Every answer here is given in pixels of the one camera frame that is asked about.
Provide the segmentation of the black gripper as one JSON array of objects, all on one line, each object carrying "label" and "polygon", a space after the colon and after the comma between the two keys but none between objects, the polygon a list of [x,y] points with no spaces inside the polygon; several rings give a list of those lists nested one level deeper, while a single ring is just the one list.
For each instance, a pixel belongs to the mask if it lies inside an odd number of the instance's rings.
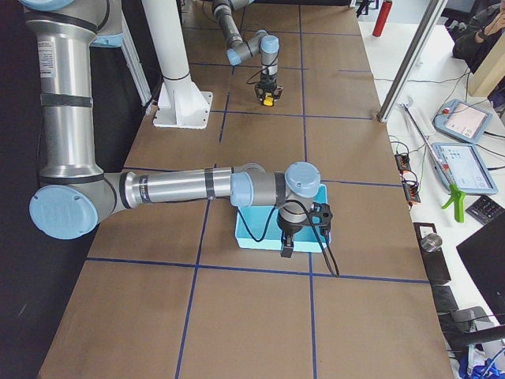
[{"label": "black gripper", "polygon": [[255,93],[258,100],[264,99],[264,92],[274,92],[274,101],[278,101],[282,95],[283,86],[277,85],[276,73],[260,73],[260,80],[255,86]]},{"label": "black gripper", "polygon": [[281,229],[281,257],[291,258],[294,251],[294,237],[303,227],[309,227],[308,213],[312,211],[312,206],[306,208],[306,212],[300,205],[284,205],[279,209],[277,224]]}]

